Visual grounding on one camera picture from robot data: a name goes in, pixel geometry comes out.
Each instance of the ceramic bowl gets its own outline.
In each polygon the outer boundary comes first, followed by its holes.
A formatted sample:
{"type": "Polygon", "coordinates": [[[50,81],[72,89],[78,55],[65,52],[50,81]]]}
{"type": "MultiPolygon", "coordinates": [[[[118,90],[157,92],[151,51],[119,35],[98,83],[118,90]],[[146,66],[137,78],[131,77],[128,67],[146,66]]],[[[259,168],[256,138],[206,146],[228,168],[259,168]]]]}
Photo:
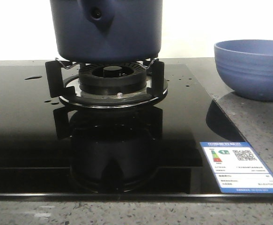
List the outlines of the ceramic bowl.
{"type": "Polygon", "coordinates": [[[238,95],[273,101],[273,40],[230,40],[214,45],[217,71],[238,95]]]}

